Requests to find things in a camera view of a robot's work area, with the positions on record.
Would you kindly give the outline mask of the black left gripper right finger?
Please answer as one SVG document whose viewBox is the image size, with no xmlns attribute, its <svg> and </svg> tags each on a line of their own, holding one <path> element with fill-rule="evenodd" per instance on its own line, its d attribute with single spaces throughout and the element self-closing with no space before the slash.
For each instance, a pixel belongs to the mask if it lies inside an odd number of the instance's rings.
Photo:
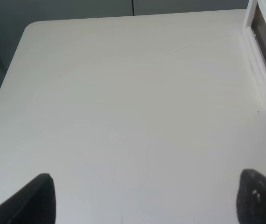
<svg viewBox="0 0 266 224">
<path fill-rule="evenodd" d="M 266 176 L 254 169 L 241 172 L 236 210 L 240 224 L 266 224 Z"/>
</svg>

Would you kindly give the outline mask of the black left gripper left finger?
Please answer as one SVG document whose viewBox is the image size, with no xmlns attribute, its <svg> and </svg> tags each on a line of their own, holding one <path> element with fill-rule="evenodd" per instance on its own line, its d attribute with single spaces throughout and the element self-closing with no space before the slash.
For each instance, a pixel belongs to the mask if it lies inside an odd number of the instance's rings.
<svg viewBox="0 0 266 224">
<path fill-rule="evenodd" d="M 50 174 L 36 176 L 0 204 L 0 224 L 54 224 L 56 192 Z"/>
</svg>

